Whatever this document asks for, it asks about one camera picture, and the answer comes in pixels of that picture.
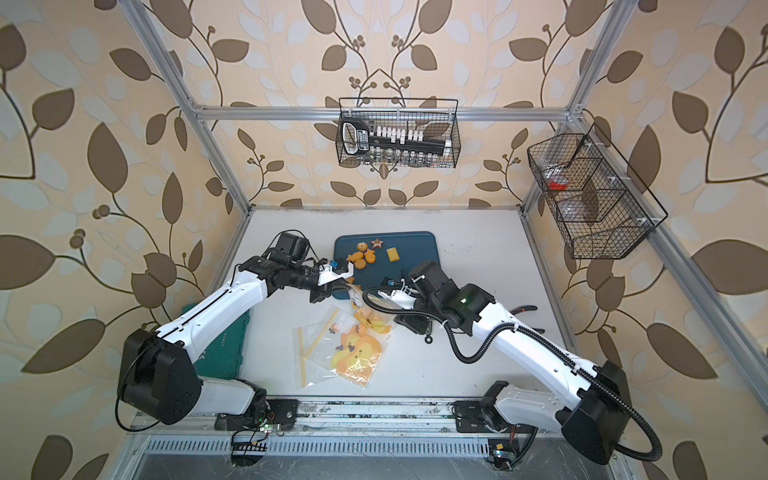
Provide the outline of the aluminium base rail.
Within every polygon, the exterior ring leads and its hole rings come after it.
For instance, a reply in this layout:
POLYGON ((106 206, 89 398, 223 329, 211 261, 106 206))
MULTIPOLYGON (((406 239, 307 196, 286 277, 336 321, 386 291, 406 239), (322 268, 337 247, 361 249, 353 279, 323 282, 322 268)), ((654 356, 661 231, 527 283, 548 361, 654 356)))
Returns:
POLYGON ((490 402, 482 397, 268 396, 200 398, 195 405, 184 397, 171 406, 179 418, 162 421, 142 409, 133 420, 115 421, 128 433, 167 428, 209 432, 237 430, 269 432, 271 436, 416 437, 500 435, 482 411, 490 402))

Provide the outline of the orange duck zip bag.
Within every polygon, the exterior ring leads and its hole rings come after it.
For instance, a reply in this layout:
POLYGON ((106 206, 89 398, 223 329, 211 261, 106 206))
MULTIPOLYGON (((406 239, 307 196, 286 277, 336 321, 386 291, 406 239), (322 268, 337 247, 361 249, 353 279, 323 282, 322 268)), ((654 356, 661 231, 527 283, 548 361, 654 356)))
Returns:
POLYGON ((337 375, 367 386, 381 361, 387 340, 387 336, 365 325, 356 325, 341 334, 329 366, 337 375))

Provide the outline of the clear duck zip bag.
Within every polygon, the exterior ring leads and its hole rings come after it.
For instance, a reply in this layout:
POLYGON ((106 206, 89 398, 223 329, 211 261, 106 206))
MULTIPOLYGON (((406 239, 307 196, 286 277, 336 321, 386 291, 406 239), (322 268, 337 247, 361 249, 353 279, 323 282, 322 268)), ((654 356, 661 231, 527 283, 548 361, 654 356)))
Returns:
POLYGON ((357 285, 351 285, 349 298, 353 305, 353 316, 367 328, 378 334, 389 334, 393 327, 393 315, 379 312, 364 303, 362 289, 357 285))

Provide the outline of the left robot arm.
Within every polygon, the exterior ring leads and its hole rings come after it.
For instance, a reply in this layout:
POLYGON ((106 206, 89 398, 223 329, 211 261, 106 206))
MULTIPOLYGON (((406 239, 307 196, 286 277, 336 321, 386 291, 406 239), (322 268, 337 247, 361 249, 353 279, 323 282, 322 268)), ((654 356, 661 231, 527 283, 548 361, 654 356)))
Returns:
POLYGON ((188 415, 249 416, 260 387, 237 379, 203 376, 195 364, 231 324, 287 287, 305 290, 312 303, 345 289, 354 274, 346 259, 307 260, 309 240, 296 230, 276 235, 262 254, 236 265, 230 280, 176 320, 124 342, 117 404, 173 425, 188 415))

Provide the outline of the red item in basket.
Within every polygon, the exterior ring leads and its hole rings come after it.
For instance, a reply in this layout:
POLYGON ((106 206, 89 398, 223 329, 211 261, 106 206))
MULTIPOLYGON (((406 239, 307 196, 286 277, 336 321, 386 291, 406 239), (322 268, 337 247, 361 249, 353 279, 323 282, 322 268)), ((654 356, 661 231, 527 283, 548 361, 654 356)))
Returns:
POLYGON ((562 176, 551 177, 546 181, 547 188, 553 192, 565 191, 568 188, 569 181, 562 176))

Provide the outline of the black tongs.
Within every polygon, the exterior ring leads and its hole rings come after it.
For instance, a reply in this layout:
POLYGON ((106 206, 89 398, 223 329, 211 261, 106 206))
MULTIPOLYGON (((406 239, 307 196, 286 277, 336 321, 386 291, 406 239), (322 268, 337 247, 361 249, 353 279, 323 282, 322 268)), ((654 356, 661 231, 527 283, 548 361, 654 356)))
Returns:
POLYGON ((420 327, 421 334, 424 336, 424 342, 426 344, 432 344, 433 343, 433 336, 432 336, 432 321, 431 320, 425 320, 422 322, 422 326, 420 327))

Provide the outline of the teal tray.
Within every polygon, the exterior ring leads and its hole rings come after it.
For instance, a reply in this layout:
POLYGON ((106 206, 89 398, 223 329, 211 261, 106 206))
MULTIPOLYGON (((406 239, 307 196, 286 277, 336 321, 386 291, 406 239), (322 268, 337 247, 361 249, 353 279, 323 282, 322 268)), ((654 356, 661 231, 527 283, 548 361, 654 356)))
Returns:
POLYGON ((354 284, 361 289, 380 285, 385 277, 400 279, 426 261, 440 264, 435 236, 427 231, 343 235, 335 240, 333 258, 347 258, 358 251, 357 244, 360 242, 366 242, 371 248, 374 239, 383 241, 381 248, 373 249, 376 262, 365 269, 355 269, 353 276, 354 284), (399 261, 389 261, 389 248, 397 249, 399 261))

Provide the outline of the clear zip bag yellow strip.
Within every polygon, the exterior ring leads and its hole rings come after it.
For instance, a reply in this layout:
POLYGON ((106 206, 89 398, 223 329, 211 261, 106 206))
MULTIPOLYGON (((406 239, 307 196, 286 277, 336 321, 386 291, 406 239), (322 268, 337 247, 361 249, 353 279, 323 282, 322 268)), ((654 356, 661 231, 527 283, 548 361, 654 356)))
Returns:
POLYGON ((332 306, 319 322, 294 329, 294 374, 298 389, 338 376, 332 359, 336 353, 342 352, 339 330, 341 313, 338 307, 332 306))

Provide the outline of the orange cookie cluster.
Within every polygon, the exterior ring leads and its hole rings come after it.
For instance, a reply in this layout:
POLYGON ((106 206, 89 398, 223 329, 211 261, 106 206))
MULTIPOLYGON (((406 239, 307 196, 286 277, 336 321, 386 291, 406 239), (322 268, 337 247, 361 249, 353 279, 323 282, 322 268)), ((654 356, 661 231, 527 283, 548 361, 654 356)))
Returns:
POLYGON ((347 261, 352 263, 356 270, 362 270, 376 262, 376 255, 373 250, 357 251, 349 255, 347 261))

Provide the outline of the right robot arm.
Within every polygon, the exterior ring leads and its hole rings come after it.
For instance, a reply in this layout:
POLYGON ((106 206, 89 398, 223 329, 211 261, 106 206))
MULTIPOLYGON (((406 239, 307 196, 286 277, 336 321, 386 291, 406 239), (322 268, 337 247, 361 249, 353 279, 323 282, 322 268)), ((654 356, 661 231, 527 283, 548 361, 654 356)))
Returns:
POLYGON ((473 354, 462 353, 457 341, 450 342, 462 363, 475 364, 495 350, 545 387, 542 392, 524 390, 498 380, 474 406, 461 409, 469 422, 497 432, 514 425, 559 432, 588 460, 609 462, 630 420, 626 409, 631 400, 619 367, 597 366, 560 348, 489 292, 474 284, 457 287, 432 261, 414 268, 409 279, 384 297, 406 316, 434 320, 449 333, 461 331, 479 340, 473 354))

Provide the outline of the green box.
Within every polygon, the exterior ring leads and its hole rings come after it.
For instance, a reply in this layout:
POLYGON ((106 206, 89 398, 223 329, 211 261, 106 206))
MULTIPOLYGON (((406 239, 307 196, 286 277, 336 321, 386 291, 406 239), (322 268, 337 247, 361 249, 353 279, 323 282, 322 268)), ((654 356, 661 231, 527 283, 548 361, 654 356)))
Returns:
POLYGON ((250 312, 246 311, 206 348, 194 363, 199 376, 220 380, 234 380, 239 376, 250 319, 250 312))

